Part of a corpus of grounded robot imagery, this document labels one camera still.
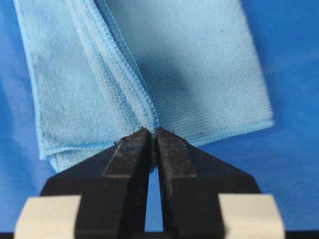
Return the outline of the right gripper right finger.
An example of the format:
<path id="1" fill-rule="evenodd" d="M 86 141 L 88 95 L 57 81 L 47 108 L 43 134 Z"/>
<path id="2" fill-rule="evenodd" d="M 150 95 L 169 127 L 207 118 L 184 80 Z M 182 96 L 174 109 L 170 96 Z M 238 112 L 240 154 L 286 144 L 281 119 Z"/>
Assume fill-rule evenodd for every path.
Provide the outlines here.
<path id="1" fill-rule="evenodd" d="M 159 128 L 163 228 L 177 239 L 282 239 L 272 195 L 254 177 Z"/>

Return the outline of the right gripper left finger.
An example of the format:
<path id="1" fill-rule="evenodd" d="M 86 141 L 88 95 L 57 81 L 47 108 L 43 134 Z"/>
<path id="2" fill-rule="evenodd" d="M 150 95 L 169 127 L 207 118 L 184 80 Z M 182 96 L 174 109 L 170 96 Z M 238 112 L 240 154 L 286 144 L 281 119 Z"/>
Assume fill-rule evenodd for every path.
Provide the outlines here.
<path id="1" fill-rule="evenodd" d="M 142 128 L 50 177 L 27 199 L 17 239 L 124 239 L 145 226 L 151 135 Z"/>

